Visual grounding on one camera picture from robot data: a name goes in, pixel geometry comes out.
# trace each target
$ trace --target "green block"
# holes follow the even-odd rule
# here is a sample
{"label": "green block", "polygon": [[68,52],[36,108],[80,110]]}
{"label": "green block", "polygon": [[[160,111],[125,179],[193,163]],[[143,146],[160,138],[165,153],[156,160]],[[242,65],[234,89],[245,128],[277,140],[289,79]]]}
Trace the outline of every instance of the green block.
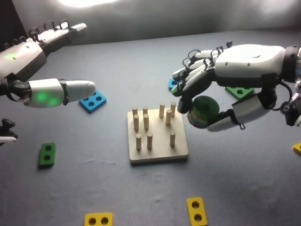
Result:
{"label": "green block", "polygon": [[40,152],[40,168],[50,168],[55,164],[56,145],[55,143],[42,144]]}
{"label": "green block", "polygon": [[225,90],[227,90],[237,100],[245,99],[254,93],[254,88],[225,87]]}

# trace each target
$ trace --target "tabletop surface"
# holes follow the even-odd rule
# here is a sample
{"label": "tabletop surface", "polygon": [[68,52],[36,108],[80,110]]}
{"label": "tabletop surface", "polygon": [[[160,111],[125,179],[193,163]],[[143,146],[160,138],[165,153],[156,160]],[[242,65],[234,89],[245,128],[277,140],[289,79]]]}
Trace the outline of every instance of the tabletop surface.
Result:
{"label": "tabletop surface", "polygon": [[[209,226],[301,225],[300,129],[279,112],[211,133],[183,115],[186,162],[131,166],[127,112],[178,99],[168,80],[192,49],[300,43],[297,32],[239,31],[71,46],[48,57],[32,80],[95,82],[107,103],[88,114],[78,102],[48,109],[0,98],[0,117],[19,135],[0,148],[0,224],[83,226],[87,213],[110,212],[115,226],[188,226],[186,200],[202,197]],[[206,90],[222,111],[236,100],[217,84]],[[288,92],[277,87],[277,105]],[[40,147],[54,142],[55,165],[39,170]]]}

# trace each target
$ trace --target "yellow block with two holes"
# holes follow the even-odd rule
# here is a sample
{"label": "yellow block with two holes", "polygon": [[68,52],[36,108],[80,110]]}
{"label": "yellow block with two holes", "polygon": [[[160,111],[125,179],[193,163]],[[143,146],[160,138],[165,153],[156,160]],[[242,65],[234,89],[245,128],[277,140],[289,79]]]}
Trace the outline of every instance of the yellow block with two holes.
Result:
{"label": "yellow block with two holes", "polygon": [[293,146],[293,150],[298,153],[301,154],[301,144],[297,144]]}
{"label": "yellow block with two holes", "polygon": [[207,217],[201,197],[187,199],[191,226],[207,226]]}
{"label": "yellow block with two holes", "polygon": [[85,217],[85,226],[113,226],[111,213],[89,213]]}

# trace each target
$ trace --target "blue block with holes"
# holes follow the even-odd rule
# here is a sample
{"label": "blue block with holes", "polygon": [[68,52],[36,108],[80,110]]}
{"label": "blue block with holes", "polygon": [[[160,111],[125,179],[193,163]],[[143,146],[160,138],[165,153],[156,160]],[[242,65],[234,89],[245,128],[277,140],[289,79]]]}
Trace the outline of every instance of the blue block with holes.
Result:
{"label": "blue block with holes", "polygon": [[96,111],[107,102],[107,99],[96,90],[93,96],[79,101],[79,104],[89,113]]}
{"label": "blue block with holes", "polygon": [[170,79],[168,83],[168,89],[172,90],[178,83],[174,79]]}

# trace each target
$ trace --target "wooden peg board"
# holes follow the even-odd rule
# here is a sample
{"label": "wooden peg board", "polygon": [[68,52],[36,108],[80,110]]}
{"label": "wooden peg board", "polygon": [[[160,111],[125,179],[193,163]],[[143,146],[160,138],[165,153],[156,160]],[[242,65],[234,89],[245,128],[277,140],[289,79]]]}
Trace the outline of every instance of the wooden peg board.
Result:
{"label": "wooden peg board", "polygon": [[[138,111],[139,129],[134,130],[133,112],[127,113],[127,128],[128,128],[128,147],[131,163],[143,163],[151,161],[168,161],[187,159],[188,147],[184,131],[182,115],[175,111],[174,117],[171,118],[171,124],[167,126],[166,110],[164,117],[159,117],[159,109],[148,110],[149,129],[144,129],[143,112]],[[175,132],[175,145],[169,145],[170,132]],[[152,148],[148,149],[147,133],[153,134]],[[136,134],[142,135],[141,150],[136,149]]]}

